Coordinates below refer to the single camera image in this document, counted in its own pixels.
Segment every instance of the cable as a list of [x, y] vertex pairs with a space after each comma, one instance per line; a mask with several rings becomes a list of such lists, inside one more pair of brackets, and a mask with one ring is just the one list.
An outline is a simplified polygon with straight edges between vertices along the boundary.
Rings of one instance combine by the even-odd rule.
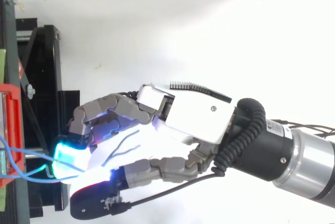
[[124, 142], [126, 139], [128, 139], [129, 137], [131, 137], [131, 136], [137, 134], [139, 131], [140, 131], [140, 130], [134, 131], [133, 133], [131, 133], [131, 134], [125, 136], [124, 139], [121, 140], [121, 142], [119, 143], [119, 145], [114, 149], [113, 152], [111, 152], [111, 154], [108, 156], [108, 158], [106, 159], [106, 161], [105, 161], [101, 166], [105, 166], [105, 165], [108, 163], [108, 161], [112, 159], [114, 153], [120, 148], [120, 146], [123, 144], [123, 142]]
[[47, 177], [49, 177], [49, 178], [54, 178], [54, 176], [50, 173], [50, 171], [49, 171], [49, 167], [47, 166], [47, 168], [46, 168], [46, 173], [47, 173]]
[[[310, 127], [314, 127], [314, 128], [324, 128], [324, 129], [327, 129], [327, 130], [330, 130], [330, 131], [335, 131], [335, 128], [331, 128], [331, 127], [328, 127], [328, 126], [320, 126], [320, 125], [305, 125], [305, 126], [310, 126]], [[301, 126], [297, 126], [297, 125], [290, 126], [291, 129], [299, 128], [299, 127], [301, 127]]]
[[140, 199], [138, 201], [134, 201], [134, 202], [130, 203], [130, 205], [131, 205], [131, 207], [134, 207], [134, 206], [137, 206], [137, 205], [149, 202], [151, 200], [160, 198], [160, 197], [165, 196], [167, 194], [173, 193], [173, 192], [178, 191], [180, 189], [183, 189], [183, 188], [185, 188], [187, 186], [193, 185], [193, 184], [195, 184], [197, 182], [200, 182], [200, 181], [203, 181], [203, 180], [207, 180], [209, 178], [215, 178], [215, 177], [219, 177], [219, 175], [213, 173], [213, 174], [208, 174], [208, 175], [205, 175], [205, 176], [202, 176], [202, 177], [199, 177], [199, 178], [195, 178], [194, 180], [191, 180], [191, 181], [186, 182], [186, 183], [184, 183], [182, 185], [173, 187], [173, 188], [171, 188], [169, 190], [166, 190], [166, 191], [163, 191], [163, 192], [161, 192], [159, 194], [155, 194], [155, 195], [149, 196], [147, 198]]
[[115, 153], [109, 160], [111, 160], [111, 159], [114, 158], [115, 156], [125, 155], [125, 154], [127, 154], [128, 152], [131, 152], [131, 151], [133, 151], [133, 150], [136, 150], [136, 149], [139, 148], [139, 147], [141, 147], [140, 144], [137, 145], [137, 146], [135, 146], [135, 147], [133, 147], [133, 148], [128, 149], [127, 151]]
[[133, 91], [133, 92], [120, 92], [119, 94], [122, 95], [122, 96], [129, 97], [129, 98], [131, 98], [131, 99], [137, 100], [138, 91]]
[[275, 121], [275, 122], [277, 122], [277, 123], [279, 123], [279, 124], [282, 124], [282, 125], [293, 125], [293, 126], [290, 126], [290, 128], [305, 127], [305, 128], [311, 129], [311, 130], [320, 131], [320, 132], [323, 132], [323, 133], [328, 133], [328, 132], [326, 132], [326, 131], [317, 129], [317, 128], [312, 127], [312, 126], [310, 126], [310, 125], [303, 125], [303, 124], [294, 123], [294, 122], [289, 122], [289, 121], [286, 121], [286, 120], [280, 120], [280, 119], [272, 119], [272, 121]]
[[315, 135], [324, 138], [324, 137], [334, 136], [335, 132], [318, 133]]
[[56, 159], [54, 159], [54, 158], [52, 158], [50, 156], [47, 156], [45, 154], [42, 154], [42, 153], [38, 153], [38, 152], [26, 150], [26, 149], [21, 149], [21, 148], [14, 148], [14, 147], [9, 147], [9, 149], [11, 151], [14, 151], [14, 152], [22, 152], [22, 153], [26, 153], [26, 154], [32, 154], [32, 155], [38, 156], [40, 158], [43, 158], [45, 160], [56, 161], [56, 162], [58, 162], [60, 164], [66, 165], [66, 166], [68, 166], [68, 167], [70, 167], [70, 168], [72, 168], [72, 169], [74, 169], [76, 171], [85, 172], [84, 170], [82, 170], [82, 169], [80, 169], [80, 168], [78, 168], [78, 167], [76, 167], [76, 166], [74, 166], [72, 164], [68, 164], [68, 163], [66, 163], [64, 161], [61, 161], [61, 160], [56, 160]]
[[246, 111], [251, 121], [242, 133], [216, 155], [214, 159], [215, 167], [212, 167], [211, 170], [222, 177], [225, 175], [227, 168], [260, 135], [266, 125], [265, 111], [258, 101], [251, 98], [243, 98], [238, 101], [237, 107]]
[[[29, 173], [26, 173], [26, 176], [31, 176], [33, 174], [36, 174], [38, 172], [41, 172], [43, 171], [46, 167], [48, 167], [46, 164], [35, 169], [35, 170], [32, 170], [31, 172]], [[0, 178], [21, 178], [19, 175], [0, 175]]]
[[10, 147], [9, 147], [8, 143], [6, 142], [6, 140], [4, 139], [4, 137], [2, 137], [1, 135], [0, 135], [0, 141], [5, 146], [5, 150], [7, 152], [7, 156], [8, 156], [8, 159], [9, 159], [10, 164], [12, 165], [12, 167], [20, 175], [20, 177], [24, 178], [27, 181], [37, 182], [37, 183], [57, 183], [57, 182], [61, 182], [63, 180], [69, 180], [71, 178], [76, 178], [77, 177], [77, 176], [70, 176], [70, 177], [65, 177], [65, 178], [61, 178], [61, 179], [57, 179], [57, 180], [43, 180], [43, 179], [40, 179], [40, 178], [31, 178], [29, 176], [26, 176], [26, 174], [24, 174], [20, 170], [20, 168], [17, 166], [17, 164], [15, 163], [15, 161], [13, 159], [13, 156], [12, 156], [12, 153], [10, 152]]

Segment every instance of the red clamp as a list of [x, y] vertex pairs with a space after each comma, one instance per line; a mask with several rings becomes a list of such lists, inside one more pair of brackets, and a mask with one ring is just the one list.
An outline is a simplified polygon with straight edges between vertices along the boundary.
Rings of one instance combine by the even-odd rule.
[[[0, 106], [2, 106], [2, 110], [0, 109], [0, 111], [2, 111], [2, 115], [0, 115], [0, 117], [3, 119], [0, 120], [0, 134], [2, 134], [2, 137], [4, 137], [10, 147], [23, 148], [23, 122], [21, 115], [20, 87], [11, 84], [0, 84], [0, 96]], [[23, 171], [25, 169], [24, 154], [20, 152], [11, 153], [15, 163]], [[15, 172], [14, 168], [10, 165], [7, 156], [5, 159], [7, 175], [17, 175], [17, 172]], [[0, 178], [0, 187], [8, 184], [12, 180], [13, 179]]]

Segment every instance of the glowing blue light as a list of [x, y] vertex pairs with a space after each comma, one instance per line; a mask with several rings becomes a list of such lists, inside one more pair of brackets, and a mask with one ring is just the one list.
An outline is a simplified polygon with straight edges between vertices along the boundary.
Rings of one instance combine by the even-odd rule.
[[70, 197], [80, 189], [100, 183], [102, 181], [109, 181], [111, 177], [111, 170], [97, 166], [79, 175], [71, 184]]
[[[91, 152], [89, 148], [79, 150], [72, 148], [64, 143], [58, 143], [55, 148], [54, 158], [68, 164], [72, 164], [82, 170], [86, 170], [88, 162], [91, 158]], [[53, 175], [56, 178], [65, 178], [81, 174], [81, 172], [55, 161], [52, 163], [52, 170]], [[63, 183], [71, 184], [74, 180], [75, 178], [71, 180], [65, 180]]]

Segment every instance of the black metal frame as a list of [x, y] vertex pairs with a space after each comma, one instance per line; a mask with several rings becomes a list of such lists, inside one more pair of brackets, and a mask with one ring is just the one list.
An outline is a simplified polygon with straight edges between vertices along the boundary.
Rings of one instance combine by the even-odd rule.
[[[20, 31], [29, 22], [17, 19]], [[53, 25], [37, 27], [31, 23], [30, 40], [18, 41], [18, 52], [24, 73], [21, 76], [22, 108], [24, 117], [26, 148], [42, 148], [53, 155], [53, 140], [62, 133], [79, 106], [79, 91], [62, 91], [60, 52], [57, 28]], [[28, 85], [36, 90], [32, 99], [26, 93]], [[26, 161], [27, 171], [43, 165], [43, 159]], [[36, 184], [28, 182], [30, 217], [43, 216], [42, 206], [54, 205], [55, 211], [62, 211], [68, 205], [68, 187], [62, 183]]]
[[[29, 41], [17, 41], [16, 31], [31, 30]], [[52, 155], [53, 140], [62, 133], [80, 104], [79, 91], [62, 91], [57, 28], [37, 27], [37, 19], [15, 20], [14, 7], [0, 0], [0, 49], [6, 49], [5, 82], [21, 86], [26, 148], [42, 148]], [[19, 59], [23, 73], [19, 76]], [[36, 90], [32, 99], [27, 85]], [[31, 171], [45, 164], [43, 159], [26, 160]], [[43, 173], [35, 177], [47, 178]], [[62, 211], [68, 205], [68, 187], [62, 183], [37, 184], [22, 179], [7, 185], [6, 210], [0, 223], [29, 223], [29, 217], [43, 216], [43, 206]]]

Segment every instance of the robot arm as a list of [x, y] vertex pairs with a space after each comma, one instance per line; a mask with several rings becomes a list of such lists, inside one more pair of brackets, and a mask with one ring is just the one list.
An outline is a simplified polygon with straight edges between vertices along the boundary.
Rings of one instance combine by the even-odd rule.
[[265, 119], [263, 107], [253, 99], [242, 99], [237, 107], [230, 101], [202, 86], [172, 83], [143, 85], [137, 100], [111, 94], [77, 108], [69, 133], [74, 136], [70, 142], [81, 148], [101, 141], [101, 136], [150, 122], [157, 131], [199, 145], [187, 160], [139, 160], [112, 170], [110, 181], [71, 196], [71, 215], [93, 219], [127, 211], [137, 204], [123, 203], [121, 190], [157, 179], [191, 183], [213, 160], [211, 176], [224, 176], [231, 166], [335, 208], [335, 145]]

